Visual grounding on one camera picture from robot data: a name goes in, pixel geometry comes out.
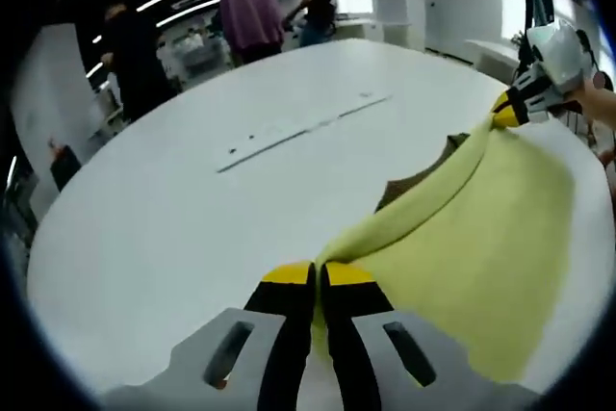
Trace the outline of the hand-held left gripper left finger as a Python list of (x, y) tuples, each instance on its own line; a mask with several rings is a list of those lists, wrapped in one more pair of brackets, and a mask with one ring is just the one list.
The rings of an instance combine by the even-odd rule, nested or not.
[(268, 272), (244, 308), (227, 308), (176, 345), (167, 367), (103, 397), (106, 410), (294, 410), (311, 348), (316, 268)]

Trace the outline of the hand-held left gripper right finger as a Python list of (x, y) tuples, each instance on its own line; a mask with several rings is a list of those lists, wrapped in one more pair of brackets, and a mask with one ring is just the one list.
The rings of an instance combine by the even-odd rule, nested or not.
[(395, 309), (351, 264), (321, 267), (328, 351), (346, 410), (528, 410), (536, 393), (476, 372), (454, 339)]

